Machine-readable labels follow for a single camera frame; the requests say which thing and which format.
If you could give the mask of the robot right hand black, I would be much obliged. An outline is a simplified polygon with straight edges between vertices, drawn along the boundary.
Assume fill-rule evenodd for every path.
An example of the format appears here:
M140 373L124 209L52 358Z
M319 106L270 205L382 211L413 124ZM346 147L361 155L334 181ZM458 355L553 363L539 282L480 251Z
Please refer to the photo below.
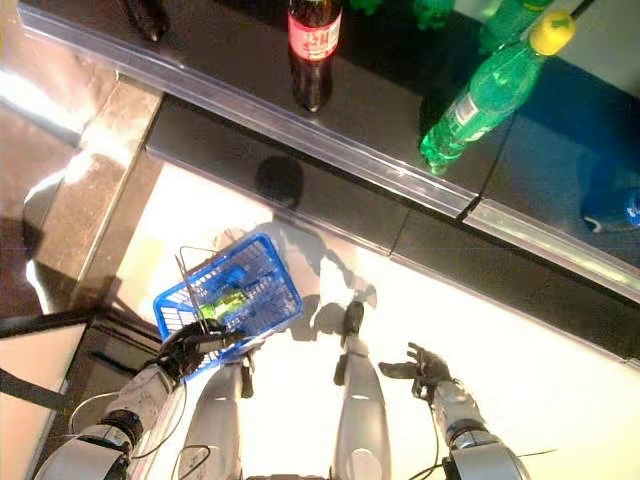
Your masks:
M453 381L448 365L435 353L413 342L408 343L406 354L410 361L379 362L381 373L392 379L411 380L412 395L432 405L438 385L441 382Z

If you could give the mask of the robot left hand black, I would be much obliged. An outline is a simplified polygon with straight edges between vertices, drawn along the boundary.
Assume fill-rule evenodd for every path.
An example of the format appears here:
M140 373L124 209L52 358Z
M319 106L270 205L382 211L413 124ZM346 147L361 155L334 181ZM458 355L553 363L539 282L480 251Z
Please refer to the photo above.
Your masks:
M204 331L200 323L190 323L163 341L154 362L179 382L194 373L206 355L231 347L245 337L243 331Z

